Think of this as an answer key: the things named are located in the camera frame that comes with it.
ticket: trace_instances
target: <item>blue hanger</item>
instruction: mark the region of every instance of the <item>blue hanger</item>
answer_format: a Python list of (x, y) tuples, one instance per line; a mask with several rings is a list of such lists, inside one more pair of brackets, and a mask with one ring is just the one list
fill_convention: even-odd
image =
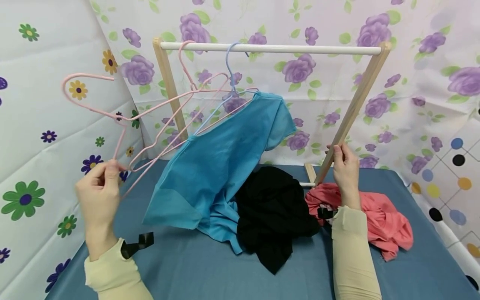
[(247, 90), (238, 93), (238, 92), (237, 92), (237, 89), (235, 88), (235, 83), (233, 82), (233, 72), (232, 72), (232, 69), (230, 68), (230, 65), (228, 64), (228, 55), (229, 55), (230, 51), (232, 50), (232, 47), (235, 46), (235, 45), (238, 45), (238, 44), (240, 44), (240, 42), (235, 42), (235, 43), (231, 44), (231, 45), (228, 47), (228, 49), (227, 49), (227, 54), (225, 55), (225, 64), (227, 65), (227, 70), (228, 70), (228, 72), (230, 73), (230, 86), (231, 86), (231, 88), (232, 88), (231, 91), (230, 91), (230, 95), (229, 95), (225, 100), (223, 100), (223, 102), (220, 103), (220, 104), (215, 108), (215, 110), (213, 111), (213, 113), (210, 114), (210, 116), (208, 116), (208, 118), (205, 119), (205, 122), (203, 122), (203, 123), (200, 125), (200, 127), (195, 131), (195, 133), (194, 133), (193, 135), (196, 135), (196, 134), (202, 129), (202, 127), (203, 127), (205, 124), (207, 124), (208, 121), (213, 117), (214, 113), (215, 113), (217, 110), (219, 110), (220, 107), (221, 107), (225, 102), (227, 102), (227, 101), (229, 101), (230, 99), (232, 99), (234, 95), (240, 95), (240, 94), (244, 94), (244, 93), (253, 93), (253, 94), (256, 93), (256, 92), (254, 92), (254, 91), (247, 91)]

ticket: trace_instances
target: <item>person's right hand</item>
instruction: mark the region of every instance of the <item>person's right hand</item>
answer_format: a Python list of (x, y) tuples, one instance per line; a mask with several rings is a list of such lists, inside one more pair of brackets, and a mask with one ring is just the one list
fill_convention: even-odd
[(346, 144), (334, 145), (333, 178), (342, 194), (342, 204), (360, 209), (358, 157)]

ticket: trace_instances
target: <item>green flower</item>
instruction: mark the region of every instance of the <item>green flower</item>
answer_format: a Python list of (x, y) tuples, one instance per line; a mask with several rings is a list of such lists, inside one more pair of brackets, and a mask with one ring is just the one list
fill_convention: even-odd
[[(132, 110), (132, 118), (136, 116), (138, 116), (138, 111), (134, 109)], [(132, 121), (132, 127), (135, 127), (136, 129), (140, 127), (140, 118)]]
[(23, 38), (28, 38), (30, 42), (38, 41), (40, 35), (36, 33), (36, 29), (30, 27), (30, 24), (20, 24), (18, 31), (22, 34)]
[(59, 224), (59, 230), (57, 231), (57, 234), (61, 235), (62, 239), (67, 235), (71, 235), (72, 230), (74, 230), (77, 227), (75, 225), (76, 222), (77, 222), (77, 218), (75, 218), (75, 215), (71, 215), (70, 217), (66, 216), (63, 219), (63, 222)]
[(105, 138), (103, 136), (97, 137), (96, 141), (95, 141), (95, 145), (97, 147), (101, 147), (101, 146), (103, 146), (103, 144), (105, 144)]
[(12, 214), (12, 221), (20, 219), (24, 213), (26, 217), (35, 214), (35, 207), (41, 207), (45, 203), (40, 197), (45, 194), (44, 188), (38, 188), (38, 182), (32, 181), (28, 186), (20, 181), (15, 184), (15, 192), (8, 191), (3, 194), (3, 199), (10, 203), (1, 209), (2, 214)]

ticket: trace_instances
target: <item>beige sleeve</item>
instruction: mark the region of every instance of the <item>beige sleeve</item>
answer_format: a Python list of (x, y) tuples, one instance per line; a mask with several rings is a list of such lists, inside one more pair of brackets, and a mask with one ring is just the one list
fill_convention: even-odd
[(338, 208), (332, 224), (334, 289), (337, 300), (381, 300), (367, 240), (367, 216)]
[(85, 284), (98, 293), (99, 300), (153, 300), (140, 279), (135, 261), (121, 255), (122, 243), (123, 239), (119, 239), (96, 261), (85, 259)]

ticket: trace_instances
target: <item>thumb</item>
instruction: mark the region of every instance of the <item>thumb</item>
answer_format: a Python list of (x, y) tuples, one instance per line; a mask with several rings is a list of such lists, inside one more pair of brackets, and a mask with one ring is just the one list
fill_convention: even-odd
[(115, 159), (111, 159), (107, 162), (107, 168), (105, 169), (105, 187), (107, 189), (118, 188), (118, 176), (119, 165)]
[(343, 165), (343, 152), (339, 145), (333, 146), (333, 162), (335, 165)]

